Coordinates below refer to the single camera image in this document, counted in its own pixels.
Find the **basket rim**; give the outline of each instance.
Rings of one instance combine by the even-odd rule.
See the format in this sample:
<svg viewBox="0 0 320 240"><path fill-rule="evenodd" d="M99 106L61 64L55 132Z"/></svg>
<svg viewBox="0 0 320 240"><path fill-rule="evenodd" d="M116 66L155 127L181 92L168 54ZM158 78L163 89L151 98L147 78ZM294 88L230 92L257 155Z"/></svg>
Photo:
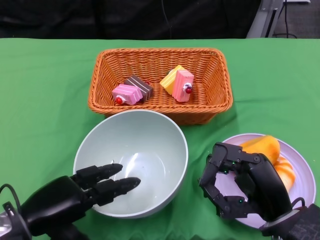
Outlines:
<svg viewBox="0 0 320 240"><path fill-rule="evenodd" d="M224 71L224 79L223 82L226 85L225 95L226 101L221 104L215 105L198 105L198 104L184 104L184 105L163 105L163 104L144 104L144 105L122 105L122 106L114 106L114 105L100 105L96 101L96 86L98 84L97 78L95 76L100 72L100 67L102 64L102 58L105 55L110 55L113 53L132 53L132 52L141 52L141 51L154 51L157 52L212 52L216 54L221 62L223 62L222 67ZM96 64L93 69L91 84L89 88L89 96L88 96L88 106L89 108L100 114L117 114L126 110L134 110L134 109L143 109L143 110L152 110L157 111L159 113L164 114L176 114L176 113L220 113L228 110L233 104L233 94L231 90L230 83L230 75L227 68L227 61L224 54L216 49L210 47L137 47L137 48L112 48L106 49L99 53L96 58Z"/></svg>

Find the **robotic hand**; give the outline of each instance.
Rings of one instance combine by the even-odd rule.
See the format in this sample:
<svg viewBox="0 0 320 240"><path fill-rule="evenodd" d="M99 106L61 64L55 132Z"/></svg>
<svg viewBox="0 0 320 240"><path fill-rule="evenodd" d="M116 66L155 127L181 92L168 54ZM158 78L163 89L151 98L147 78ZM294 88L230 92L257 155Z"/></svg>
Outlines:
<svg viewBox="0 0 320 240"><path fill-rule="evenodd" d="M223 196L215 187L217 173L234 171L234 181L247 196ZM288 192L268 158L246 153L241 146L217 142L207 157L199 186L205 198L216 207L221 218L246 218L259 214L266 223L259 228L263 236L283 240L320 240L320 208L305 206L302 197L290 202ZM302 207L293 209L298 201Z"/></svg>
<svg viewBox="0 0 320 240"><path fill-rule="evenodd" d="M83 218L93 205L109 204L140 184L137 177L108 179L122 167L116 163L90 166L71 177L59 177L36 191L21 207L15 197L17 211L10 202L3 205L0 239L30 240L32 236L47 234L52 240L89 240L72 223Z"/></svg>

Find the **chocolate cake slice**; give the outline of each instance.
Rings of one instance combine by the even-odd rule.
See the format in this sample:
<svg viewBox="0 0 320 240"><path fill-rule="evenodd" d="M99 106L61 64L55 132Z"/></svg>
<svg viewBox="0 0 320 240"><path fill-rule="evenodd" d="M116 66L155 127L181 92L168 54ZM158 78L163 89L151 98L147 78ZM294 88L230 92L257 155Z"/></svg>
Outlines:
<svg viewBox="0 0 320 240"><path fill-rule="evenodd" d="M154 93L153 87L148 85L144 81L142 81L136 75L132 75L128 79L124 80L124 84L130 85L130 86L136 86L136 87L140 88L141 93L142 93L142 99L141 99L142 102L147 101Z"/></svg>

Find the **pink cake slice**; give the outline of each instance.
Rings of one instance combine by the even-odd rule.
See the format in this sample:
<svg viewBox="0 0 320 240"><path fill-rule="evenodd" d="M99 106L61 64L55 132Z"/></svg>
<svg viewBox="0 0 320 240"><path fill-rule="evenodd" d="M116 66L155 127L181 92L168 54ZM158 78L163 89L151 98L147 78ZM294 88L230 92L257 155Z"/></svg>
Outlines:
<svg viewBox="0 0 320 240"><path fill-rule="evenodd" d="M192 92L194 75L186 69L176 72L172 96L178 102L187 102Z"/></svg>
<svg viewBox="0 0 320 240"><path fill-rule="evenodd" d="M134 105L142 99L142 93L139 87L119 84L112 90L112 96L117 104Z"/></svg>

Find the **red cherry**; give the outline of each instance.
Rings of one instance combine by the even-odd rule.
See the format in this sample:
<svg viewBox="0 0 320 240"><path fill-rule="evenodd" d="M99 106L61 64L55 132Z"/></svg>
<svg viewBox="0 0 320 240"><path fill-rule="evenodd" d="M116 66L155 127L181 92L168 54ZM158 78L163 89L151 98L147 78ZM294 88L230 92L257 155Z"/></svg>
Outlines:
<svg viewBox="0 0 320 240"><path fill-rule="evenodd" d="M186 92L187 94L190 94L190 93L192 92L192 87L188 86L188 87L186 88L185 92Z"/></svg>
<svg viewBox="0 0 320 240"><path fill-rule="evenodd" d="M121 97L116 97L116 98L115 98L115 102L116 102L117 104L122 104L122 103L123 103Z"/></svg>

